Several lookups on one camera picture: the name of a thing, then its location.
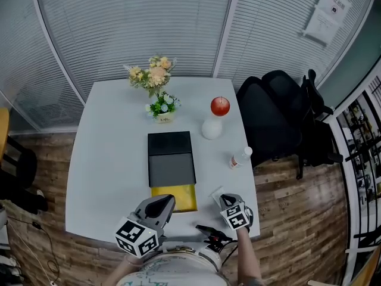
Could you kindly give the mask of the peach flower bouquet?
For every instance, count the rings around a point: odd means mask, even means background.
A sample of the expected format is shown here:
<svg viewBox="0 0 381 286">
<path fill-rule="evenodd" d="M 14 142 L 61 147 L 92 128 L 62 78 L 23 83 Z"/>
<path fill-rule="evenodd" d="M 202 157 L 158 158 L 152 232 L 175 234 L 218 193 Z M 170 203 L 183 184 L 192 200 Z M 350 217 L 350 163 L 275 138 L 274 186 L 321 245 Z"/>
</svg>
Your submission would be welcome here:
<svg viewBox="0 0 381 286">
<path fill-rule="evenodd" d="M 169 83 L 171 72 L 177 64 L 177 58 L 169 59 L 163 55 L 155 55 L 148 61 L 147 69 L 128 65 L 123 65 L 123 68 L 128 72 L 130 85 L 148 91 L 151 98 L 160 94 L 162 88 Z"/>
</svg>

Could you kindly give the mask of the small potted green plant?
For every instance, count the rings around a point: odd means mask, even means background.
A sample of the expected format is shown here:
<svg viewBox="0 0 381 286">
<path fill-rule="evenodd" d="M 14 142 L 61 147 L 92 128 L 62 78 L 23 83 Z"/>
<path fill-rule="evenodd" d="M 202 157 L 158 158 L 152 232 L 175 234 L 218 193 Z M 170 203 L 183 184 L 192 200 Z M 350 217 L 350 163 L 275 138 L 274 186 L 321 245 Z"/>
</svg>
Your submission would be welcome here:
<svg viewBox="0 0 381 286">
<path fill-rule="evenodd" d="M 172 122 L 175 111 L 181 106 L 181 101 L 166 91 L 162 91 L 155 96 L 156 99 L 151 104 L 145 106 L 147 115 L 156 123 Z"/>
</svg>

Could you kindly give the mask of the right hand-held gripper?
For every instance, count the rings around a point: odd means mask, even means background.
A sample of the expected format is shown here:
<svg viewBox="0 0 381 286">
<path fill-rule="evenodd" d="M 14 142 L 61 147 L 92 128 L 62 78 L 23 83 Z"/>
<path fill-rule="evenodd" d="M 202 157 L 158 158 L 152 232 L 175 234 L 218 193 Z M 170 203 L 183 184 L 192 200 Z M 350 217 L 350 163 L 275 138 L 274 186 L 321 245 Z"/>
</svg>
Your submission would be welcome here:
<svg viewBox="0 0 381 286">
<path fill-rule="evenodd" d="M 252 226 L 254 215 L 252 210 L 245 205 L 243 199 L 237 194 L 222 194 L 219 197 L 223 219 L 227 225 L 234 231 L 246 228 L 248 231 Z"/>
</svg>

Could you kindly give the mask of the black box yellow drawer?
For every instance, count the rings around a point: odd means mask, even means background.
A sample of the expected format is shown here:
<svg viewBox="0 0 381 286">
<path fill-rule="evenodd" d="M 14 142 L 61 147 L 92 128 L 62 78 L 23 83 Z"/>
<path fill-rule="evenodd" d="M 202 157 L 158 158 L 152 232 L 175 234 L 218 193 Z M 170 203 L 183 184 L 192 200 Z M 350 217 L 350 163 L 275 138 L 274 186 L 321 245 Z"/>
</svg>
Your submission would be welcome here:
<svg viewBox="0 0 381 286">
<path fill-rule="evenodd" d="M 151 195 L 175 197 L 175 213 L 197 211 L 196 174 L 189 131 L 148 134 Z"/>
</svg>

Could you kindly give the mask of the black waist-mounted device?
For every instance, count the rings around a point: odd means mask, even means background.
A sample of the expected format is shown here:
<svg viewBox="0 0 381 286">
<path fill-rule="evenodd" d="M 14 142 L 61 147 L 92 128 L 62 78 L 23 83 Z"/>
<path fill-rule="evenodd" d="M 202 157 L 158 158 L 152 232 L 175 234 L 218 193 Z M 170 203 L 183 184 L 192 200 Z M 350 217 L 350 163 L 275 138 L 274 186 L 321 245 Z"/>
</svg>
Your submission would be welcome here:
<svg viewBox="0 0 381 286">
<path fill-rule="evenodd" d="M 216 253 L 221 253 L 226 245 L 235 242 L 235 240 L 228 237 L 225 233 L 212 227 L 196 225 L 196 229 L 207 236 L 207 239 L 204 242 L 208 244 L 207 247 L 209 249 Z"/>
</svg>

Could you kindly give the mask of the white printed paper sheet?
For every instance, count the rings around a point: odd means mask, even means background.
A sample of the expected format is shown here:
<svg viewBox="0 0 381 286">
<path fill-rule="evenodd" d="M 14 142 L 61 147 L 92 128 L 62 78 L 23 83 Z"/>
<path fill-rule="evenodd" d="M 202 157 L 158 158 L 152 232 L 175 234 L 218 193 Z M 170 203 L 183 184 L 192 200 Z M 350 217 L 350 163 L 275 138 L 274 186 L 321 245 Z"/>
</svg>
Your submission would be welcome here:
<svg viewBox="0 0 381 286">
<path fill-rule="evenodd" d="M 306 28 L 302 30 L 302 35 L 313 38 L 324 45 L 330 45 L 338 29 L 339 24 L 315 5 L 314 12 Z"/>
</svg>

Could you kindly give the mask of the white paper sign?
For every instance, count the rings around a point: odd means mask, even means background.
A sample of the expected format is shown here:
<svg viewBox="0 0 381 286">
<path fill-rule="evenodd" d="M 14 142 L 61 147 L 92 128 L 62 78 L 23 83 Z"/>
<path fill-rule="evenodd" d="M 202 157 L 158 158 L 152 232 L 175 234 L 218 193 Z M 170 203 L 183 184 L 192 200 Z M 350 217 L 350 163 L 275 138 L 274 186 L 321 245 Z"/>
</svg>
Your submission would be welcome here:
<svg viewBox="0 0 381 286">
<path fill-rule="evenodd" d="M 344 21 L 351 7 L 352 3 L 349 0 L 319 0 L 316 5 L 316 8 L 334 19 L 337 24 Z"/>
</svg>

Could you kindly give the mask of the person's right forearm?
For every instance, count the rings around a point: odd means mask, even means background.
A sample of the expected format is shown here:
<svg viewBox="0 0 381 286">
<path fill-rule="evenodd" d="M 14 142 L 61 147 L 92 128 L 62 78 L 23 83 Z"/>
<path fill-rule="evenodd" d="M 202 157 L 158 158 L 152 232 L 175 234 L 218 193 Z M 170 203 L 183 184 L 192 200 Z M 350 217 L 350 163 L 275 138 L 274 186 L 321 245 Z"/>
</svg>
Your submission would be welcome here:
<svg viewBox="0 0 381 286">
<path fill-rule="evenodd" d="M 238 285 L 265 286 L 248 230 L 243 227 L 238 229 L 236 233 L 238 240 Z"/>
</svg>

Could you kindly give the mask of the black mesh office chair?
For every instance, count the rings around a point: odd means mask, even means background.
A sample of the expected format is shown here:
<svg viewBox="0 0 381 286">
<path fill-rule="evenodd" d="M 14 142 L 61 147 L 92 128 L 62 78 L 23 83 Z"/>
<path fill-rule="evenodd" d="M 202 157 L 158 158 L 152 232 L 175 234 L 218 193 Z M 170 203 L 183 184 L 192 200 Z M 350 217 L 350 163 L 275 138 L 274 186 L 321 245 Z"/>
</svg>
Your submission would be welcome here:
<svg viewBox="0 0 381 286">
<path fill-rule="evenodd" d="M 259 78 L 249 77 L 236 94 L 246 140 L 252 148 L 252 167 L 293 154 L 302 139 L 300 129 L 289 124 L 260 83 Z"/>
</svg>

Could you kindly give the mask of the small white packet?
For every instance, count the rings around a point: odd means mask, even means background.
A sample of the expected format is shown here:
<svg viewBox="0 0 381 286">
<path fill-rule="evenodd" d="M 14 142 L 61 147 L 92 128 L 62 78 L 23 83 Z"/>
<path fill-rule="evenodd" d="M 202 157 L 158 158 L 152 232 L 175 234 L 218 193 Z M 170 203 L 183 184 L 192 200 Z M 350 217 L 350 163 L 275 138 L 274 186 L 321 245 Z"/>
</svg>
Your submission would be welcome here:
<svg viewBox="0 0 381 286">
<path fill-rule="evenodd" d="M 224 187 L 219 186 L 217 189 L 215 189 L 209 197 L 212 198 L 218 205 L 220 205 L 220 196 L 225 193 Z"/>
</svg>

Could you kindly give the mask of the white round vase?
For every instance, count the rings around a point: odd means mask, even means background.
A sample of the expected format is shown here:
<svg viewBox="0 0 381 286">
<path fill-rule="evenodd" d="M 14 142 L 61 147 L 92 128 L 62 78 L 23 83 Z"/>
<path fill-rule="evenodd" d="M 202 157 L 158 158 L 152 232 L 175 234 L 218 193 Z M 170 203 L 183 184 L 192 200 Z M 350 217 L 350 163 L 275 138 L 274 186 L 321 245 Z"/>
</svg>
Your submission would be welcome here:
<svg viewBox="0 0 381 286">
<path fill-rule="evenodd" d="M 205 119 L 201 128 L 203 137 L 209 140 L 217 139 L 221 135 L 222 130 L 222 120 L 218 117 Z"/>
</svg>

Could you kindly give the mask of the person's white printed shirt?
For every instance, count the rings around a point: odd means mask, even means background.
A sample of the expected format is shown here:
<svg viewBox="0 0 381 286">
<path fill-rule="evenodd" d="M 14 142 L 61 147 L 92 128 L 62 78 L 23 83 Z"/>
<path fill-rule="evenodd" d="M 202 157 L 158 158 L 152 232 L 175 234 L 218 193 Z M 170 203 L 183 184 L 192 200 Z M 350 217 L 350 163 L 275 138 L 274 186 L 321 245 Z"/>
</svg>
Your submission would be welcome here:
<svg viewBox="0 0 381 286">
<path fill-rule="evenodd" d="M 206 243 L 166 244 L 116 286 L 230 286 L 220 269 L 220 255 Z"/>
</svg>

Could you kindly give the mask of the red apple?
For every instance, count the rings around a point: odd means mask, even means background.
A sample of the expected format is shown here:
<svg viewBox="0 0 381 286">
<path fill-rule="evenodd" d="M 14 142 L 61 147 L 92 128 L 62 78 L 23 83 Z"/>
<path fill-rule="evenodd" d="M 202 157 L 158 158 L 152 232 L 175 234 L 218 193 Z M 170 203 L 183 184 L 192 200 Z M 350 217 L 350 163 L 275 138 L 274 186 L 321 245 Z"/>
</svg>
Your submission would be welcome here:
<svg viewBox="0 0 381 286">
<path fill-rule="evenodd" d="M 230 102 L 225 97 L 216 97 L 211 102 L 211 112 L 217 117 L 225 116 L 230 110 Z"/>
</svg>

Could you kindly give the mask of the person's left forearm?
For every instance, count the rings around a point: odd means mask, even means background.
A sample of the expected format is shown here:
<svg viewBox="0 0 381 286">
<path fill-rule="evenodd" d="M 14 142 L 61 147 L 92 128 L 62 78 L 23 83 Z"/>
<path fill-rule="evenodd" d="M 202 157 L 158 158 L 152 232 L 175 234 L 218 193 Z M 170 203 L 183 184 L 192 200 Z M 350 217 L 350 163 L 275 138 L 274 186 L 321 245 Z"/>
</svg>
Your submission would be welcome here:
<svg viewBox="0 0 381 286">
<path fill-rule="evenodd" d="M 143 261 L 135 256 L 126 255 L 122 262 L 113 270 L 102 286 L 117 286 L 118 282 L 131 273 L 137 272 L 143 265 Z"/>
</svg>

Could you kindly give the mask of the white shelf black grid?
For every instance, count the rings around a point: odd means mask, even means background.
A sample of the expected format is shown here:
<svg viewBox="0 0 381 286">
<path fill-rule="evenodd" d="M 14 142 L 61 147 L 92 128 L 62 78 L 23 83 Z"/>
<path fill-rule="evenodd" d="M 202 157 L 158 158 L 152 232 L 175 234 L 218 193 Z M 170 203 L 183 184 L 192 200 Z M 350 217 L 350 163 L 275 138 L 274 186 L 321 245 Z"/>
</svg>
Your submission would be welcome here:
<svg viewBox="0 0 381 286">
<path fill-rule="evenodd" d="M 339 153 L 348 201 L 344 286 L 381 244 L 381 69 L 374 70 L 328 124 Z"/>
</svg>

